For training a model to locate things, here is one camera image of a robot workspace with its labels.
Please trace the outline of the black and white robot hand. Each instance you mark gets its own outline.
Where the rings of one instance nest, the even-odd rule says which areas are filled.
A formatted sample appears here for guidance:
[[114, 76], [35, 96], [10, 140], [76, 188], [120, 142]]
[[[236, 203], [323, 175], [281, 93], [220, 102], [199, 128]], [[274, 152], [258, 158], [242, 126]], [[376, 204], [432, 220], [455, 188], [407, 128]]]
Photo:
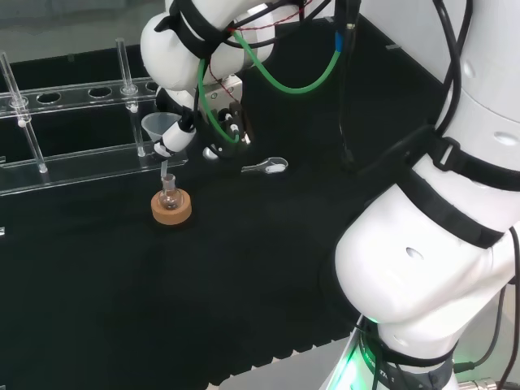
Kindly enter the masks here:
[[154, 122], [162, 134], [154, 142], [155, 153], [170, 158], [185, 150], [192, 141], [202, 143], [208, 159], [231, 159], [251, 145], [252, 131], [241, 105], [242, 80], [231, 75], [204, 86], [207, 106], [222, 129], [215, 130], [202, 104], [195, 102], [194, 91], [157, 89]]

